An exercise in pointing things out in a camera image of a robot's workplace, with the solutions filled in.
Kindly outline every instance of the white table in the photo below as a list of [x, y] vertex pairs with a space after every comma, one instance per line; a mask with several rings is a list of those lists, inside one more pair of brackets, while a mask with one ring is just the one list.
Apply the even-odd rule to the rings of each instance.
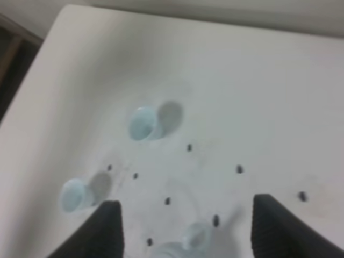
[[[214, 214], [218, 257], [253, 257], [257, 193], [344, 248], [343, 96], [343, 40], [68, 6], [0, 127], [1, 257], [53, 251], [94, 210], [61, 213], [61, 186], [110, 164], [126, 257]], [[134, 142], [142, 105], [181, 123]]]

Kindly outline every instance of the hole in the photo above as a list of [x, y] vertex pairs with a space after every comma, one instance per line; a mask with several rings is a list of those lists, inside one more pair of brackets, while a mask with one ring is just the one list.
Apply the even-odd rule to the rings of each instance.
[[301, 202], [307, 202], [308, 201], [307, 194], [304, 191], [299, 192], [298, 197], [299, 197]]
[[165, 200], [165, 205], [170, 205], [170, 204], [171, 204], [171, 198], [168, 197], [168, 198], [166, 198], [166, 200]]
[[236, 172], [237, 172], [238, 174], [242, 174], [242, 173], [243, 173], [243, 168], [242, 168], [241, 165], [238, 165], [238, 166], [236, 167]]
[[147, 245], [148, 245], [148, 246], [152, 246], [152, 245], [153, 245], [153, 239], [148, 238], [148, 239], [147, 239]]
[[220, 217], [218, 215], [214, 215], [213, 217], [213, 226], [214, 227], [220, 226]]

